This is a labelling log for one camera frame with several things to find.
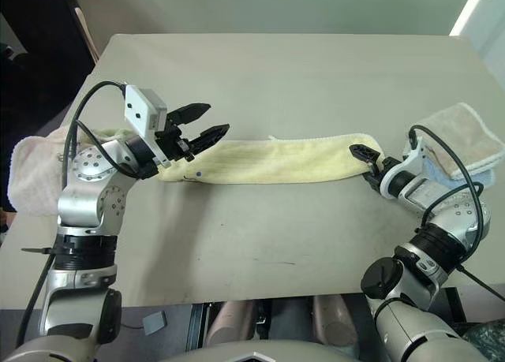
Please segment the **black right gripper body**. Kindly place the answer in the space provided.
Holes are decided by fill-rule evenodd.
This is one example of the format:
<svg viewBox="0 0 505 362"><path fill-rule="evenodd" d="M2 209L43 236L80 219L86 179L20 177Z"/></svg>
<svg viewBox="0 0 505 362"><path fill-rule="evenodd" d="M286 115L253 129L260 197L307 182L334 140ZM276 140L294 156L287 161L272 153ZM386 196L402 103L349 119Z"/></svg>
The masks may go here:
<svg viewBox="0 0 505 362"><path fill-rule="evenodd" d="M363 178L368 182L370 187L378 193L380 193L380 186L385 174L398 164L398 160L393 157L386 157L383 162L383 167L379 167L378 161L373 162L370 165L370 170L363 173Z"/></svg>

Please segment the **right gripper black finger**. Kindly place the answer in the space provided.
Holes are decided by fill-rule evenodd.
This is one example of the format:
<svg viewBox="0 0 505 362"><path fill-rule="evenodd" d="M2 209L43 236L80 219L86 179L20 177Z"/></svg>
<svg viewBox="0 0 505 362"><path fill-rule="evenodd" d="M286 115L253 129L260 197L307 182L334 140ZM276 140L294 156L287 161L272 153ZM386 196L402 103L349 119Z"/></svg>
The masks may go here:
<svg viewBox="0 0 505 362"><path fill-rule="evenodd" d="M349 146L350 154L357 160L366 163L372 170L378 170L380 153L364 144L352 144Z"/></svg>

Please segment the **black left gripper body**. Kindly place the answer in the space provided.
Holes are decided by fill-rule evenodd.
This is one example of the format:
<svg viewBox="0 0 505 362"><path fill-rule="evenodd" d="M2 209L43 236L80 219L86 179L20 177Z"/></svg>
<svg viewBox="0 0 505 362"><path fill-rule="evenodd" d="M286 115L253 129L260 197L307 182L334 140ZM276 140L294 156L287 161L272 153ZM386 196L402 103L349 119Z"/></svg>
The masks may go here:
<svg viewBox="0 0 505 362"><path fill-rule="evenodd" d="M169 162L180 159L187 162L194 160L190 141L181 136L179 126L184 124L181 117L170 116L166 118L164 129L155 132L155 142Z"/></svg>

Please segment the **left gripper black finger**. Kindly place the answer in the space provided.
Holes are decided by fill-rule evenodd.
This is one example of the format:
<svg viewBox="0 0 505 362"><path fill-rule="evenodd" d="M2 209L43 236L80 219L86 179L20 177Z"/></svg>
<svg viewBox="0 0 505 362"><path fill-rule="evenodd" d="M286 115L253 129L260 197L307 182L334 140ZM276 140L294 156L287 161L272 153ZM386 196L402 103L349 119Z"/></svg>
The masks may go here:
<svg viewBox="0 0 505 362"><path fill-rule="evenodd" d="M187 125L200 118L210 108L208 103L190 103L171 111L166 115L166 119L173 125Z"/></svg>
<svg viewBox="0 0 505 362"><path fill-rule="evenodd" d="M191 153L198 155L217 144L230 129L229 124L216 125L203 131L196 139L190 141Z"/></svg>

